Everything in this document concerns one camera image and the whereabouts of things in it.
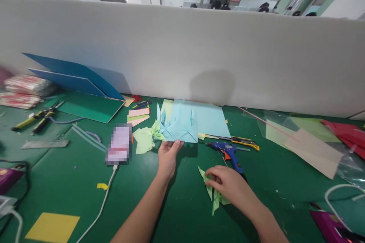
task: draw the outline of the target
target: white cable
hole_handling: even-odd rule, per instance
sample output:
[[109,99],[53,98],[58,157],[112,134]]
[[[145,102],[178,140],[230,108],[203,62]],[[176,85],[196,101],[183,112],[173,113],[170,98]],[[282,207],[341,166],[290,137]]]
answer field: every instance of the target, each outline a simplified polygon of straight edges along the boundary
[[106,198],[108,196],[108,193],[109,193],[109,189],[110,189],[110,185],[111,185],[111,181],[113,180],[113,177],[115,175],[115,172],[117,171],[117,168],[118,168],[118,165],[114,165],[113,166],[113,174],[111,175],[111,178],[109,180],[109,183],[108,183],[108,188],[106,190],[106,193],[105,193],[105,197],[104,197],[104,201],[103,201],[103,204],[102,204],[102,207],[100,209],[100,212],[98,214],[98,216],[96,217],[96,219],[94,220],[94,222],[90,225],[90,227],[84,232],[84,234],[79,238],[79,240],[76,242],[76,243],[79,243],[83,238],[84,236],[89,232],[89,230],[94,226],[94,224],[98,221],[100,215],[102,214],[102,211],[104,209],[104,205],[105,205],[105,201],[106,201]]
[[341,219],[341,217],[338,215],[338,213],[336,212],[335,208],[333,208],[333,206],[331,205],[331,203],[329,202],[328,200],[328,196],[330,195],[330,193],[332,193],[334,190],[337,190],[339,188],[342,188],[342,187],[351,187],[351,188],[356,188],[360,191],[362,191],[364,194],[365,194],[365,191],[363,189],[361,189],[360,187],[358,186],[355,186],[355,185],[350,185],[350,184],[340,184],[340,185],[336,185],[336,186],[333,186],[332,188],[329,188],[327,190],[327,192],[324,194],[324,199],[326,200],[328,206],[331,208],[331,210],[333,211],[333,213],[335,214],[335,216],[338,218],[338,220],[342,223],[342,225],[348,229],[350,232],[352,232],[350,230],[350,228],[344,223],[344,221]]
[[9,213],[13,214],[19,221],[18,231],[15,236],[15,243],[19,243],[20,235],[22,233],[23,219],[22,216],[15,210],[11,210]]

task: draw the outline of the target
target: pink paper strip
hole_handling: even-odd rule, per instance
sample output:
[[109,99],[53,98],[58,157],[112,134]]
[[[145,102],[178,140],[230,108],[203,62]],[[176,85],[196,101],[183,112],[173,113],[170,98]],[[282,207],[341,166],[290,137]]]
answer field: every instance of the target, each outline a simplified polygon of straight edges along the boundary
[[132,118],[132,117],[147,115],[147,114],[149,114],[149,112],[150,112],[149,108],[129,110],[129,117]]

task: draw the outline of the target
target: green cutting mat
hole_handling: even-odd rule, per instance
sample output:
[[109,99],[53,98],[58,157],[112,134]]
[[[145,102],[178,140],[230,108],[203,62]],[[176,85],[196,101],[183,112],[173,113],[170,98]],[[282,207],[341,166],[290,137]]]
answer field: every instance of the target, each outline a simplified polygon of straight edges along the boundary
[[45,107],[51,107],[57,100],[65,101],[58,111],[102,123],[108,123],[123,105],[123,102],[113,99],[67,90],[45,104]]

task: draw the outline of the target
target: white partition wall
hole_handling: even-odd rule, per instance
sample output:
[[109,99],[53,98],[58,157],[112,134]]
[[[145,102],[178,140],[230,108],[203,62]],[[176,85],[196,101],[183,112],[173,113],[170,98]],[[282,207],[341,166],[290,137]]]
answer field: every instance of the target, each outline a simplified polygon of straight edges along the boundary
[[365,109],[365,22],[71,0],[0,0],[0,63],[81,63],[120,92],[347,117]]

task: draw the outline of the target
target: ruler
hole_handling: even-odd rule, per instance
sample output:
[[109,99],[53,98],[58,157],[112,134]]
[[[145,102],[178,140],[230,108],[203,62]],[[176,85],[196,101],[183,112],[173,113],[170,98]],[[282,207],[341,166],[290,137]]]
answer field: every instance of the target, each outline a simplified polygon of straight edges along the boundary
[[37,148],[61,148],[66,147],[69,140],[55,140],[55,141],[41,141],[41,140],[31,140],[27,141],[22,149],[37,149]]

